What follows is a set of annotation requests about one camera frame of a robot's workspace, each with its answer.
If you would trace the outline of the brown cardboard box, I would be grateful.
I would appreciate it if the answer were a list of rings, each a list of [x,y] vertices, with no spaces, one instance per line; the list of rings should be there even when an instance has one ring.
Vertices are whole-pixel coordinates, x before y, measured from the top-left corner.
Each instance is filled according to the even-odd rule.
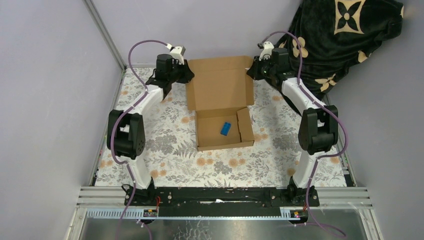
[[[198,151],[251,147],[255,137],[249,106],[255,103],[253,79],[247,75],[250,56],[188,61],[194,78],[186,84],[187,108],[195,113]],[[220,131],[231,123],[227,136]]]

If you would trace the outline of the small blue block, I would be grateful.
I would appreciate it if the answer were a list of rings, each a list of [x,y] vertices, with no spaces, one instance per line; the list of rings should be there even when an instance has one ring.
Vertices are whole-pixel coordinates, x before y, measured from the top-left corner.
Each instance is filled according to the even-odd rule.
[[[230,132],[232,124],[230,122],[225,122],[220,130],[220,134],[223,136],[227,136]]]

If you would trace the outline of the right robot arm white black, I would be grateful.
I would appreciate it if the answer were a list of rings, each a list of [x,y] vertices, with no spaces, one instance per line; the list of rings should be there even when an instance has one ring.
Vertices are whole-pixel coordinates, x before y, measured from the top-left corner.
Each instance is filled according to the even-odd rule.
[[[302,149],[298,170],[287,191],[287,201],[293,206],[306,199],[305,188],[312,185],[318,157],[331,150],[338,141],[338,109],[326,106],[317,99],[290,66],[288,50],[285,48],[263,48],[253,58],[247,75],[254,80],[265,80],[286,98],[289,105],[301,115],[298,142]]]

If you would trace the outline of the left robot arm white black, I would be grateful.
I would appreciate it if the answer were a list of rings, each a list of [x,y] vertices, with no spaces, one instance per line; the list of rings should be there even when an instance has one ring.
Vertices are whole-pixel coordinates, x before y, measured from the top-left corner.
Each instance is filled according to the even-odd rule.
[[[148,113],[171,91],[173,83],[187,84],[194,78],[188,61],[180,53],[159,54],[156,68],[146,81],[147,91],[125,110],[113,109],[108,115],[107,148],[114,162],[123,165],[137,188],[136,199],[144,206],[152,204],[155,192],[142,156],[146,146],[144,120]]]

